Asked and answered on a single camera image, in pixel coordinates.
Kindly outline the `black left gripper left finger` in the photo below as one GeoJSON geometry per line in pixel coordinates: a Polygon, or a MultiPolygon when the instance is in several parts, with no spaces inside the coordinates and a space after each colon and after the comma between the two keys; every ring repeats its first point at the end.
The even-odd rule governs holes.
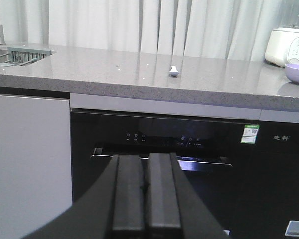
{"type": "Polygon", "coordinates": [[[27,239],[144,239],[143,168],[136,155],[115,155],[88,191],[27,239]]]}

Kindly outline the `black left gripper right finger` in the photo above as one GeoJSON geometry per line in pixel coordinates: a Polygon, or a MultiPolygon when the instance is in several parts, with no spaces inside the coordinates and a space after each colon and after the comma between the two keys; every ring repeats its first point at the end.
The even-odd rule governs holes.
{"type": "Polygon", "coordinates": [[[174,153],[151,153],[146,178],[149,239],[229,238],[196,194],[174,153]]]}

